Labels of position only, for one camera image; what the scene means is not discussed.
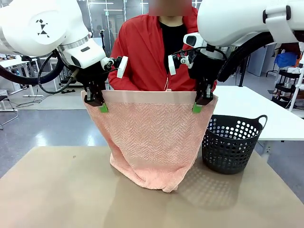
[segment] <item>plastic laundry basket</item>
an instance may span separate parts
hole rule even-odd
[[[246,167],[264,128],[257,119],[213,115],[203,143],[202,157],[207,167],[223,174],[235,174]]]

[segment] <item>pink towel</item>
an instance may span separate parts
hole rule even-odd
[[[103,95],[108,113],[85,105],[112,150],[111,165],[141,187],[176,190],[194,164],[217,97],[194,114],[195,92]]]

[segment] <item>black shirt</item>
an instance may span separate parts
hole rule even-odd
[[[176,27],[169,27],[160,22],[160,25],[165,47],[164,64],[167,73],[169,73],[168,56],[182,49],[184,45],[184,36],[187,34],[187,28],[184,24]]]

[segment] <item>brown tabletop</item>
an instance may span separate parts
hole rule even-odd
[[[254,152],[243,173],[198,159],[176,192],[143,189],[108,147],[39,147],[0,179],[0,228],[303,228],[304,205]]]

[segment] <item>blue cloth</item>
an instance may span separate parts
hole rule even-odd
[[[294,66],[296,64],[297,54],[293,52],[286,52],[276,56],[275,63],[279,67]]]

